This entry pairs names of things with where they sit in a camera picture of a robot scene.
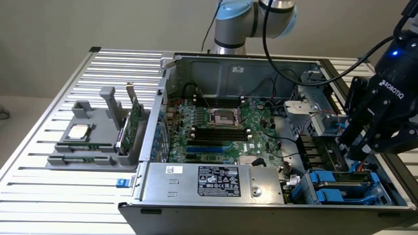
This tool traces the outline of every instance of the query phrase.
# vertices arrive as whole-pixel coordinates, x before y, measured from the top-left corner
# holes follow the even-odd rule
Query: slotted aluminum table
[[[48,154],[72,118],[76,100],[88,100],[92,107],[106,107],[99,96],[102,86],[115,86],[116,100],[130,108],[124,89],[135,82],[139,101],[151,109],[155,88],[162,77],[163,52],[111,50],[88,53],[64,88],[35,124],[15,153],[0,170],[0,234],[90,234],[132,235],[115,202],[131,194],[131,188],[116,188],[116,179],[132,173],[51,171],[44,169]],[[342,72],[357,59],[327,58]],[[343,79],[370,77],[373,67],[362,64]],[[417,152],[401,154],[418,178]],[[379,235],[418,234],[414,231],[382,231]]]

